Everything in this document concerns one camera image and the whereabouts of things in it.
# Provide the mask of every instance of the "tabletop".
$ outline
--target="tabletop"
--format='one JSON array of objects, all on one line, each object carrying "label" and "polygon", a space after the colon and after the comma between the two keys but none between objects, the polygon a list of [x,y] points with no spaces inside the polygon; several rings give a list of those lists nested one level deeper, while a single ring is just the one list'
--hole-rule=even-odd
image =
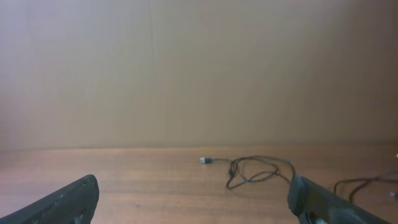
[{"label": "tabletop", "polygon": [[[92,223],[298,223],[281,178],[225,188],[229,164],[201,164],[201,157],[276,156],[299,175],[330,189],[341,179],[398,170],[398,145],[295,145],[135,149],[46,149],[0,152],[0,217],[94,174],[99,202]],[[269,169],[248,162],[245,172]],[[291,171],[281,165],[282,173]],[[355,184],[338,195],[347,198]],[[355,204],[392,223],[397,184],[372,183]]]}]

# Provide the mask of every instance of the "wooden surface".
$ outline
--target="wooden surface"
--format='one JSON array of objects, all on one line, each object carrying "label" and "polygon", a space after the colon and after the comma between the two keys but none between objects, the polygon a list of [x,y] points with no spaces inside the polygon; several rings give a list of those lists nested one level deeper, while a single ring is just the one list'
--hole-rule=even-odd
[{"label": "wooden surface", "polygon": [[[0,216],[94,174],[99,202],[92,223],[298,223],[287,207],[289,186],[281,179],[247,184],[230,192],[228,164],[199,158],[278,156],[297,173],[331,187],[345,178],[372,177],[398,169],[397,146],[196,147],[183,149],[67,149],[0,152]],[[247,164],[245,172],[262,165]],[[282,167],[282,173],[290,175]],[[347,195],[352,185],[339,190]],[[356,203],[398,221],[393,184],[372,184]]]}]

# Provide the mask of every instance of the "white wall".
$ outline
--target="white wall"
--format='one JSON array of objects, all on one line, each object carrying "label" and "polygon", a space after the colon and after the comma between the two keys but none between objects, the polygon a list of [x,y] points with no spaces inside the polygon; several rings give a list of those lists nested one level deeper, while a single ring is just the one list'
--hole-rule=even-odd
[{"label": "white wall", "polygon": [[398,140],[396,0],[0,0],[0,149]]}]

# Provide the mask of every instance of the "plain backdrop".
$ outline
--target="plain backdrop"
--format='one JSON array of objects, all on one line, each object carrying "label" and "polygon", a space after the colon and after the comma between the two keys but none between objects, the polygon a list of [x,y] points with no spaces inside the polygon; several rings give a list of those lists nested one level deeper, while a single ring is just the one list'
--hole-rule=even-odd
[{"label": "plain backdrop", "polygon": [[0,0],[0,149],[398,140],[396,0]]}]

